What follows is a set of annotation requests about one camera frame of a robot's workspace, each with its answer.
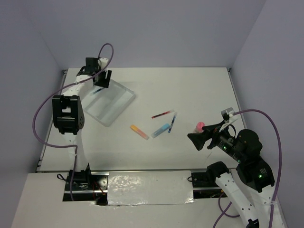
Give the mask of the blue ink refill pen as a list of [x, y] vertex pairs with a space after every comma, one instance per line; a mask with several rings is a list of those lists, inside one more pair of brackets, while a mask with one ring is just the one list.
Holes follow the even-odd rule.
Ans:
[[97, 94], [98, 92], [102, 91], [103, 89], [104, 89], [104, 88], [101, 87], [101, 88], [99, 88], [99, 89], [93, 91], [93, 92], [91, 93], [91, 95], [95, 95], [95, 94]]

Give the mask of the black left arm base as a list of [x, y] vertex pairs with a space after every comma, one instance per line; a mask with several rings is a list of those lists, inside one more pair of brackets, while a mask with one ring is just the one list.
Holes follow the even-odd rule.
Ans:
[[108, 204], [108, 178], [105, 173], [92, 172], [89, 167], [84, 171], [72, 170], [65, 177], [58, 173], [57, 178], [65, 182], [63, 201], [91, 201], [99, 206]]

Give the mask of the red ink refill pen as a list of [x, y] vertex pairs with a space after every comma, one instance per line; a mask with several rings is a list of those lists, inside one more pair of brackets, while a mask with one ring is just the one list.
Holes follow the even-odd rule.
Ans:
[[168, 111], [166, 111], [166, 112], [163, 112], [163, 113], [154, 115], [154, 116], [152, 116], [151, 118], [154, 119], [154, 118], [157, 118], [157, 117], [160, 117], [160, 116], [163, 116], [163, 115], [167, 115], [167, 114], [170, 114], [170, 113], [173, 113], [173, 112], [174, 112], [174, 110], [168, 110]]

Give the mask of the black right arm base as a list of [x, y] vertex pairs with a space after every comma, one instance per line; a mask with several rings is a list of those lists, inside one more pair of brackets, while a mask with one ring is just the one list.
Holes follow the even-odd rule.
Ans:
[[194, 199], [216, 199], [223, 193], [222, 189], [213, 183], [205, 171], [192, 172], [187, 178], [192, 184]]

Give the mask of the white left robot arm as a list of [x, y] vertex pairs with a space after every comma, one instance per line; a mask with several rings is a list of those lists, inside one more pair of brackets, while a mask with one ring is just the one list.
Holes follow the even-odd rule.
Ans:
[[52, 97], [53, 123], [67, 143], [65, 147], [72, 158], [73, 172], [89, 169], [82, 143], [85, 115], [81, 102], [99, 82], [101, 87], [109, 86], [109, 62], [107, 58], [87, 58], [86, 65], [77, 73], [72, 85], [64, 88], [62, 94]]

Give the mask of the dark blue gel pen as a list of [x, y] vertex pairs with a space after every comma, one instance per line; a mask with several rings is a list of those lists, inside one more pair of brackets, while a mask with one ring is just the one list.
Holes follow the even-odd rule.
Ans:
[[177, 114], [178, 114], [178, 113], [177, 113], [177, 112], [175, 112], [175, 113], [174, 113], [174, 115], [173, 115], [173, 119], [172, 119], [171, 124], [170, 124], [170, 126], [169, 126], [168, 133], [171, 133], [171, 130], [172, 130], [173, 125], [174, 125], [174, 123], [175, 123], [175, 120], [176, 120]]

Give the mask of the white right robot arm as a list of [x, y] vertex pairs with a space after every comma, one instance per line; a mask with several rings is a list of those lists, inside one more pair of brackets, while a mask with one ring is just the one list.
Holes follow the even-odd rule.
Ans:
[[222, 161], [209, 165], [204, 178], [192, 174], [191, 181], [218, 185], [235, 207], [246, 228], [285, 227], [279, 207], [273, 199], [277, 182], [270, 166], [260, 156], [262, 143], [258, 135], [252, 130], [243, 129], [232, 136], [228, 131], [230, 126], [225, 122], [204, 126], [202, 132], [189, 133], [187, 137], [198, 151], [210, 140], [207, 149], [218, 147], [237, 161], [238, 177], [246, 185], [252, 200], [247, 199]]

